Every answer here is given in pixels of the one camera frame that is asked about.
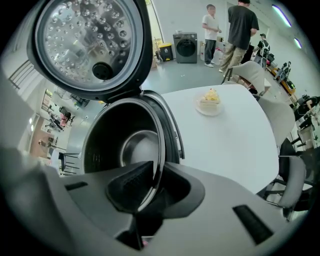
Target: floor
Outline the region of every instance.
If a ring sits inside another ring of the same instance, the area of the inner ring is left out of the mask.
[[[265,77],[272,86],[263,97],[287,102],[289,96],[282,86],[279,86],[267,71]],[[168,61],[152,68],[141,87],[143,90],[153,90],[165,94],[196,87],[220,85],[222,80],[223,74],[219,72],[219,66],[207,67],[200,59],[197,63],[185,64]],[[79,108],[77,113],[72,113],[76,117],[67,141],[67,153],[80,153],[82,151],[88,129],[103,106],[104,104],[91,100],[84,109]],[[81,161],[76,159],[75,166],[81,167]]]

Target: washing machine door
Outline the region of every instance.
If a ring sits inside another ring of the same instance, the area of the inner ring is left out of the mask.
[[[197,46],[194,41],[190,39],[182,39],[176,45],[176,51],[179,55],[183,57],[190,57],[192,56],[197,49]]]

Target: railing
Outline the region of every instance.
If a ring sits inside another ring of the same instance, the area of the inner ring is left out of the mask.
[[[36,72],[34,65],[30,60],[27,60],[9,77],[9,81],[12,83],[14,89],[19,91],[23,81]]]

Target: khaki pants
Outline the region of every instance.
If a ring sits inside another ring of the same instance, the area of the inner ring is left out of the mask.
[[[228,42],[224,49],[220,69],[225,72],[227,69],[237,66],[246,54],[246,51]]]

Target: rice cooker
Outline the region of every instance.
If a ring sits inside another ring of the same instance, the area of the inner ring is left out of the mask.
[[[37,239],[68,255],[263,253],[258,245],[286,221],[234,181],[181,165],[188,156],[170,107],[141,90],[153,58],[144,0],[42,0],[26,19],[36,70],[106,103],[84,140],[82,175],[1,152],[6,199]]]

